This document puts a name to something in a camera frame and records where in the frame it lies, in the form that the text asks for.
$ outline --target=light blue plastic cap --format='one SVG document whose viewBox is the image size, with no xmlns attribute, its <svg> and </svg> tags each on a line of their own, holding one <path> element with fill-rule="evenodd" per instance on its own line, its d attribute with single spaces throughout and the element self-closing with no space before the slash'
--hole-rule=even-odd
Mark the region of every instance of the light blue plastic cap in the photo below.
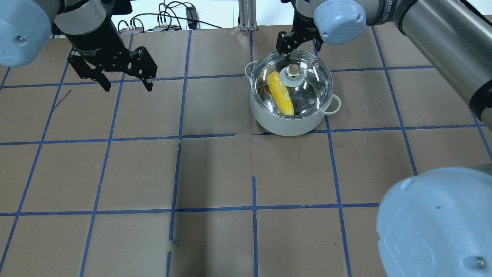
<svg viewBox="0 0 492 277">
<path fill-rule="evenodd" d="M 314 11 L 314 23 L 329 44 L 344 44 L 366 27 L 366 11 L 354 0 L 328 0 Z"/>
<path fill-rule="evenodd" d="M 51 24 L 32 0 L 0 0 L 0 64 L 19 67 L 32 62 L 46 44 Z"/>
<path fill-rule="evenodd" d="M 390 277 L 492 276 L 492 176 L 429 171 L 394 185 L 377 215 Z"/>
</svg>

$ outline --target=pot lid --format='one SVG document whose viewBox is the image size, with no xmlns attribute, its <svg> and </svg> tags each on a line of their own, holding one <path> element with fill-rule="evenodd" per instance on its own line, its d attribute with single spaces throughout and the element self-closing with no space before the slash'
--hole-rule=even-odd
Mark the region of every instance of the pot lid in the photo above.
<svg viewBox="0 0 492 277">
<path fill-rule="evenodd" d="M 271 52 L 255 65 L 251 74 L 256 102 L 270 113 L 288 118 L 305 117 L 326 109 L 332 85 L 330 70 L 324 62 L 299 49 L 291 53 L 289 61 Z"/>
</svg>

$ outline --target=metal lid knob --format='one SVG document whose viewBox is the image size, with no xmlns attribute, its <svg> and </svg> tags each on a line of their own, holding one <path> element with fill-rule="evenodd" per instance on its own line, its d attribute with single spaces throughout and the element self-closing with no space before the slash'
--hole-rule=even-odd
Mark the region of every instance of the metal lid knob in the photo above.
<svg viewBox="0 0 492 277">
<path fill-rule="evenodd" d="M 288 65 L 287 68 L 285 69 L 285 73 L 289 77 L 297 77 L 301 75 L 301 68 L 298 65 Z"/>
</svg>

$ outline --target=white pot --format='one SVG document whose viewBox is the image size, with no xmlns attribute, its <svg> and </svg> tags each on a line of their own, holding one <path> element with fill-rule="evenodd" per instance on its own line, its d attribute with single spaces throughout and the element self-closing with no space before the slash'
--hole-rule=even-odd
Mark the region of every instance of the white pot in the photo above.
<svg viewBox="0 0 492 277">
<path fill-rule="evenodd" d="M 317 108 L 315 111 L 312 111 L 305 115 L 300 114 L 297 116 L 289 116 L 289 115 L 274 113 L 271 110 L 268 110 L 267 108 L 265 108 L 263 103 L 259 100 L 256 81 L 254 81 L 247 74 L 248 68 L 259 62 L 251 62 L 248 65 L 246 65 L 245 76 L 250 80 L 251 111 L 256 121 L 266 130 L 280 136 L 286 136 L 286 137 L 299 136 L 308 133 L 314 128 L 316 128 L 316 126 L 318 126 L 323 121 L 325 115 L 335 114 L 340 109 L 341 106 L 340 98 L 331 92 L 332 89 L 331 74 L 328 71 L 329 78 L 330 78 L 330 82 L 329 82 L 330 85 L 329 88 L 327 89 L 329 89 L 329 92 L 327 92 L 328 95 L 325 97 L 324 101 L 319 104 L 319 108 Z M 253 76 L 254 74 L 258 74 L 262 70 L 263 69 L 254 68 L 251 75 Z M 326 111 L 330 106 L 332 99 L 335 99 L 337 101 L 338 106 L 334 111 Z"/>
</svg>

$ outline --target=pot handle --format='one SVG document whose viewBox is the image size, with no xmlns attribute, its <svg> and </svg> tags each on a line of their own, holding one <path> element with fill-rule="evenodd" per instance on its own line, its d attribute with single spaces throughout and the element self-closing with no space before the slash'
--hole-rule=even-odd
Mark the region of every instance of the pot handle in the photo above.
<svg viewBox="0 0 492 277">
<path fill-rule="evenodd" d="M 246 67 L 245 67 L 245 76 L 246 76 L 249 80 L 251 80 L 251 77 L 249 77 L 249 76 L 247 75 L 247 69 L 248 69 L 250 66 L 253 66 L 253 65 L 257 64 L 257 63 L 258 63 L 257 61 L 254 61 L 254 62 L 251 62 L 251 63 L 247 64 L 247 65 L 246 65 Z"/>
<path fill-rule="evenodd" d="M 338 110 L 340 110 L 340 107 L 341 107 L 341 100 L 340 100 L 340 97 L 338 97 L 336 94 L 333 94 L 333 99 L 335 99 L 338 103 L 338 107 L 336 108 L 336 110 L 334 111 L 322 111 L 321 113 L 324 114 L 324 115 L 332 115 L 332 114 L 336 114 L 338 112 Z"/>
</svg>

